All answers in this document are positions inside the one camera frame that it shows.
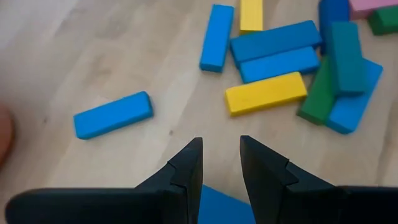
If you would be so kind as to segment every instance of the stacked blocks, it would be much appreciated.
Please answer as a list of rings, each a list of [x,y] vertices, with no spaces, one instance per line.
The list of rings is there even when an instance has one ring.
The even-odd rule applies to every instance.
[[[297,115],[317,125],[326,123],[335,102],[331,89],[330,60],[325,56],[315,76],[308,96],[300,107]]]
[[[262,31],[262,0],[241,0],[240,34]]]
[[[76,136],[90,139],[154,115],[149,95],[142,91],[76,114]]]
[[[243,83],[251,83],[291,72],[313,72],[319,64],[315,50],[306,47],[244,62],[240,72]]]
[[[234,7],[213,5],[200,58],[202,70],[223,71],[233,16]]]
[[[383,70],[376,63],[366,59],[364,61],[366,78],[369,83],[368,90],[363,95],[337,98],[326,124],[329,128],[341,134],[352,133],[358,127]]]
[[[349,21],[348,0],[322,0],[318,5],[319,30],[322,39],[326,39],[326,30],[332,22]],[[321,54],[326,53],[326,44],[321,44]]]
[[[225,91],[231,116],[281,105],[307,95],[299,72],[235,86]]]
[[[398,32],[398,6],[378,9],[368,17],[374,35]]]
[[[358,95],[367,90],[358,26],[334,22],[326,34],[332,87],[336,96]]]
[[[351,18],[367,18],[376,9],[398,5],[398,0],[349,0]]]
[[[322,38],[313,21],[254,32],[231,39],[235,64],[303,47],[317,47]]]
[[[201,188],[199,224],[255,224],[249,204],[229,197],[205,185]]]

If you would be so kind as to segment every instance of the wooden floor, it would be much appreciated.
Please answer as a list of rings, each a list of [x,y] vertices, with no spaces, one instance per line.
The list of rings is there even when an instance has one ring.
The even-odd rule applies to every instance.
[[[266,0],[266,28],[317,22],[317,1]],[[298,104],[232,119],[223,93],[241,80],[230,54],[222,75],[198,69],[214,2],[0,0],[0,100],[17,124],[0,204],[36,187],[133,187],[195,136],[204,138],[203,182],[244,201],[242,134],[332,184],[398,185],[398,35],[375,37],[358,22],[364,56],[384,74],[354,134],[297,117]],[[75,137],[75,113],[140,90],[152,97],[153,119]]]

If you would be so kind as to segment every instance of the yellow wooden block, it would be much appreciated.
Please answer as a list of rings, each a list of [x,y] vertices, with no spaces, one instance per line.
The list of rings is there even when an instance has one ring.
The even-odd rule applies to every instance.
[[[225,91],[231,116],[299,100],[307,95],[301,74],[293,72]]]
[[[241,0],[240,34],[263,30],[263,0]]]

